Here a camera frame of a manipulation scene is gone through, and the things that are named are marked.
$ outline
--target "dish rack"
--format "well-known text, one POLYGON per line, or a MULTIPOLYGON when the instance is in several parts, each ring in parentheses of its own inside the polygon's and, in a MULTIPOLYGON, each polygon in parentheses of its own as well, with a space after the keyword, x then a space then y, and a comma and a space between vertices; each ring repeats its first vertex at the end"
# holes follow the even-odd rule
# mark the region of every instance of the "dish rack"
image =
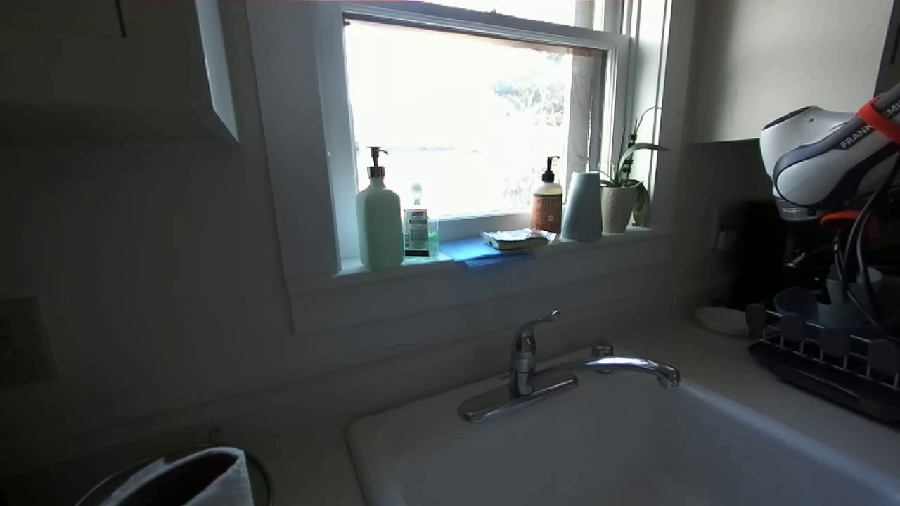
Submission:
POLYGON ((751 355, 780 379, 900 424, 900 336, 868 336, 801 311, 748 307, 751 355))

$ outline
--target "wall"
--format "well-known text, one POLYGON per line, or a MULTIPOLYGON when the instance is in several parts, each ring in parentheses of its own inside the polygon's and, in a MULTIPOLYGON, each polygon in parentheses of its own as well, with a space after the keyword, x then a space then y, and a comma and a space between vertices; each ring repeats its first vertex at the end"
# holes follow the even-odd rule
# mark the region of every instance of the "wall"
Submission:
POLYGON ((485 303, 447 307, 437 321, 457 321, 463 336, 427 344, 439 332, 427 328, 430 314, 378 332, 292 332, 259 131, 242 148, 219 140, 3 148, 0 299, 39 299, 56 377, 0 390, 0 483, 17 498, 70 502, 105 469, 200 445, 211 428, 226 428, 226 442, 301 428, 304 445, 292 445, 309 452, 304 462, 346 471, 346 457, 315 463, 315 452, 325 438, 340 442, 351 417, 508 369, 510 307, 627 296, 546 328, 548 356, 627 339, 627 328, 728 280, 707 248, 711 211, 756 183, 754 157, 683 152, 673 263, 520 293, 501 300, 496 324, 485 324, 485 303), (422 332, 425 344, 367 344, 396 332, 422 332))

